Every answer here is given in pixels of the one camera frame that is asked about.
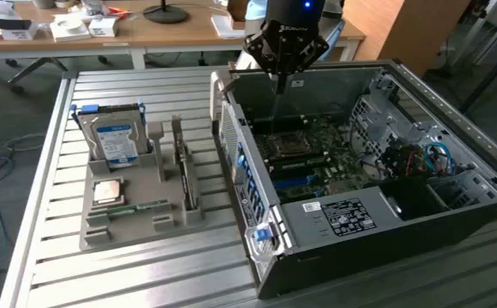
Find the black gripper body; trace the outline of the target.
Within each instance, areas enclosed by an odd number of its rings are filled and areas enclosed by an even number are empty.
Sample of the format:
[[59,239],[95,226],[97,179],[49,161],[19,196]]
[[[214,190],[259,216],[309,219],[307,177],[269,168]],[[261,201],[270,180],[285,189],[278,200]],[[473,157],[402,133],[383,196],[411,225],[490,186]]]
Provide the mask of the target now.
[[279,24],[279,67],[282,72],[282,42],[285,37],[319,33],[321,2],[303,0],[270,1],[267,3],[266,21]]

